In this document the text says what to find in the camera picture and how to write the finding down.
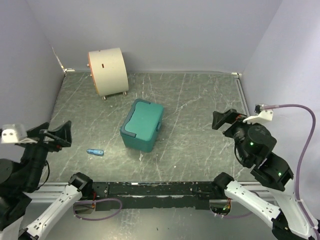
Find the teal medicine kit box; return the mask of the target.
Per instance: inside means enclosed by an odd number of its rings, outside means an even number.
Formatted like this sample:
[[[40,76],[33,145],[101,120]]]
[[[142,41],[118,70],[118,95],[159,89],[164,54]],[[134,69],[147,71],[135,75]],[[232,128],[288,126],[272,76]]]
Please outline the teal medicine kit box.
[[[145,153],[151,152],[162,126],[163,114],[163,105],[137,98],[120,127],[124,145]]]

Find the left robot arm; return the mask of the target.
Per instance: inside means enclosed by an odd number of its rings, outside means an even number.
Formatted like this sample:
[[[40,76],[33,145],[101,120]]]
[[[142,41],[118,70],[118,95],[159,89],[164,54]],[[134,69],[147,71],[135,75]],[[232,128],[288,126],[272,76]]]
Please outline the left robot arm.
[[[0,160],[0,238],[2,240],[42,240],[58,220],[80,199],[94,192],[93,180],[77,172],[60,196],[29,226],[21,223],[32,199],[29,194],[41,188],[40,180],[49,152],[72,145],[71,121],[49,130],[49,122],[26,130],[22,124],[5,124],[0,129],[1,144],[24,148],[20,162]]]

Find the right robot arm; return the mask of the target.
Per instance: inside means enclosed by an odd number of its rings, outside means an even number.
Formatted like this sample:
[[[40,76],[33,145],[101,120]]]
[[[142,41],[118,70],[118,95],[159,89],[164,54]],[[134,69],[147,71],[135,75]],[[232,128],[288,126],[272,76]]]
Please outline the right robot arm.
[[[272,121],[273,108],[257,105],[256,113],[246,116],[235,109],[214,111],[212,129],[230,125],[223,135],[234,140],[238,162],[251,170],[250,173],[271,193],[277,205],[271,205],[247,190],[225,172],[213,180],[212,196],[237,201],[263,220],[278,240],[318,240],[319,221],[299,197],[298,175],[283,158],[273,153],[277,140],[264,126]]]

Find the blue transparent small bottle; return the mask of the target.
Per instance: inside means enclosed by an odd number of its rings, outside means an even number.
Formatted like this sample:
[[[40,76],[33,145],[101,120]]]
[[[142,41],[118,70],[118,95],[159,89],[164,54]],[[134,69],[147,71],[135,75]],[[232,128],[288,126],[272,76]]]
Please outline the blue transparent small bottle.
[[[103,157],[104,156],[104,151],[103,150],[100,150],[100,149],[92,149],[92,148],[89,148],[86,150],[86,152],[89,154],[89,155],[94,155],[94,156],[99,156],[99,157]]]

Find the cream cylindrical cabinet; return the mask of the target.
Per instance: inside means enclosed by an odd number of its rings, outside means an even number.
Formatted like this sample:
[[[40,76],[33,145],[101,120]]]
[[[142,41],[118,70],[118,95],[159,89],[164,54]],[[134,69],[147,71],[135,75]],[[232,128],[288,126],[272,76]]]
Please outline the cream cylindrical cabinet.
[[[127,95],[129,82],[122,51],[119,47],[88,52],[88,64],[97,94],[104,100],[109,95]]]

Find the aluminium frame rail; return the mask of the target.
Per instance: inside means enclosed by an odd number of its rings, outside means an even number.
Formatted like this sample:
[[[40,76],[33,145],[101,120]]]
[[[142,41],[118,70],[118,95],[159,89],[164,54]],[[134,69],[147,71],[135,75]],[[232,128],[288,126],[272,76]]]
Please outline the aluminium frame rail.
[[[240,181],[242,186],[251,192],[255,192],[267,202],[275,201],[271,193],[257,181]],[[34,203],[52,203],[65,189],[66,182],[48,182],[33,193],[25,193]]]

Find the metal corner bracket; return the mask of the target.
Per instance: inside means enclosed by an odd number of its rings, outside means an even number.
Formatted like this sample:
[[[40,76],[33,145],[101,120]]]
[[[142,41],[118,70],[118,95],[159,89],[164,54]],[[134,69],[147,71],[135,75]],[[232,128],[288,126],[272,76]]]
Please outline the metal corner bracket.
[[[74,68],[64,68],[63,72],[66,75],[67,73],[75,72],[76,70]]]

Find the black mounting base rail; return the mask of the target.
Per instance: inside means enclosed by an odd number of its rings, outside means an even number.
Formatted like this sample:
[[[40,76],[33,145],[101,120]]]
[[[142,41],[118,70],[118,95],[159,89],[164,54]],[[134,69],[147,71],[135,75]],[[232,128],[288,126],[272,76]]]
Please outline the black mounting base rail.
[[[211,181],[176,182],[94,182],[97,199],[118,199],[96,204],[97,211],[122,209],[194,208],[209,210],[227,202],[227,197]]]

